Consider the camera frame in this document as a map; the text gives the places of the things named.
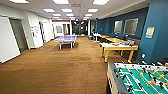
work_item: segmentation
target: wooden table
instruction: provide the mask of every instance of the wooden table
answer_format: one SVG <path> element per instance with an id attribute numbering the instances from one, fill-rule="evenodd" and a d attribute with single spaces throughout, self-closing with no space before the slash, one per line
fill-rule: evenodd
<path id="1" fill-rule="evenodd" d="M 112 43 L 127 42 L 118 38 L 106 38 L 106 40 L 111 41 Z"/>
<path id="2" fill-rule="evenodd" d="M 107 36 L 107 35 L 101 35 L 101 36 L 99 36 L 100 38 L 101 38 L 101 42 L 102 42 L 102 39 L 104 38 L 104 39 L 106 39 L 106 38 L 111 38 L 110 36 Z"/>
<path id="3" fill-rule="evenodd" d="M 119 43 L 99 43 L 100 47 L 102 47 L 102 57 L 105 54 L 105 63 L 107 63 L 108 59 L 108 53 L 110 50 L 122 50 L 121 55 L 123 55 L 123 50 L 130 50 L 130 55 L 128 58 L 128 62 L 131 63 L 132 56 L 134 53 L 134 50 L 138 50 L 138 46 L 129 46 L 129 45 L 121 45 Z"/>

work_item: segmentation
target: ping pong table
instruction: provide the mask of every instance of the ping pong table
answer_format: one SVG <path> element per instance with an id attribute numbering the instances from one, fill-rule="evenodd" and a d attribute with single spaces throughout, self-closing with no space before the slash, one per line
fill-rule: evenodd
<path id="1" fill-rule="evenodd" d="M 71 49 L 75 45 L 76 35 L 65 35 L 55 39 L 55 42 L 59 42 L 59 48 L 61 49 L 62 44 L 71 44 Z"/>

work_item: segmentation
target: recessed light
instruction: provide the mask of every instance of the recessed light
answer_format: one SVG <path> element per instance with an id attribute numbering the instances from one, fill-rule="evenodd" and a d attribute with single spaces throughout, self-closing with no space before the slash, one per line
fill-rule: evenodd
<path id="1" fill-rule="evenodd" d="M 58 18 L 60 18 L 60 17 L 53 17 L 53 18 L 58 19 Z"/>
<path id="2" fill-rule="evenodd" d="M 14 3 L 29 3 L 26 0 L 9 0 L 9 1 L 14 2 Z"/>
<path id="3" fill-rule="evenodd" d="M 63 12 L 72 12 L 72 9 L 61 9 Z"/>
<path id="4" fill-rule="evenodd" d="M 71 14 L 66 14 L 67 16 L 74 16 L 72 13 Z"/>
<path id="5" fill-rule="evenodd" d="M 56 4 L 69 4 L 68 0 L 53 0 Z"/>
<path id="6" fill-rule="evenodd" d="M 92 16 L 93 14 L 86 14 L 85 16 Z"/>
<path id="7" fill-rule="evenodd" d="M 98 9 L 89 9 L 88 12 L 97 12 Z"/>
<path id="8" fill-rule="evenodd" d="M 57 19 L 57 20 L 63 20 L 63 19 Z"/>
<path id="9" fill-rule="evenodd" d="M 109 0 L 94 0 L 93 4 L 105 5 Z"/>
<path id="10" fill-rule="evenodd" d="M 54 15 L 54 16 L 61 16 L 61 14 L 52 14 L 52 15 Z"/>
<path id="11" fill-rule="evenodd" d="M 75 19 L 75 17 L 69 17 L 70 19 Z"/>
<path id="12" fill-rule="evenodd" d="M 84 19 L 89 19 L 90 17 L 83 17 Z"/>
<path id="13" fill-rule="evenodd" d="M 55 12 L 55 10 L 54 9 L 43 9 L 45 12 Z"/>
<path id="14" fill-rule="evenodd" d="M 71 19 L 71 20 L 75 20 L 75 19 Z"/>

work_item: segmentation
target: door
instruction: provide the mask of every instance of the door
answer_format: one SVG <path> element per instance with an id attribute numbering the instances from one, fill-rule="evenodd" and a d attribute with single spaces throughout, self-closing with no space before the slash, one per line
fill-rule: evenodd
<path id="1" fill-rule="evenodd" d="M 21 20 L 18 19 L 9 19 L 13 33 L 15 35 L 15 39 L 17 41 L 17 45 L 19 47 L 20 52 L 28 49 L 25 34 L 23 31 Z"/>

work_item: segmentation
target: doorway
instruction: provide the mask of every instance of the doorway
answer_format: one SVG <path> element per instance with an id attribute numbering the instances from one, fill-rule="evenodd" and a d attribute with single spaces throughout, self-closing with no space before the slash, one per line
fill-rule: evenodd
<path id="1" fill-rule="evenodd" d="M 43 40 L 43 43 L 44 43 L 44 42 L 46 42 L 46 40 L 45 40 L 43 24 L 41 22 L 39 22 L 39 25 L 40 25 L 40 31 L 41 31 L 41 35 L 42 35 L 42 40 Z"/>
<path id="2" fill-rule="evenodd" d="M 88 35 L 88 21 L 72 21 L 72 34 Z"/>
<path id="3" fill-rule="evenodd" d="M 9 21 L 11 23 L 11 26 L 12 26 L 12 29 L 13 29 L 13 33 L 15 35 L 15 39 L 16 39 L 16 42 L 17 42 L 17 45 L 19 47 L 20 52 L 28 49 L 21 20 L 9 19 Z"/>

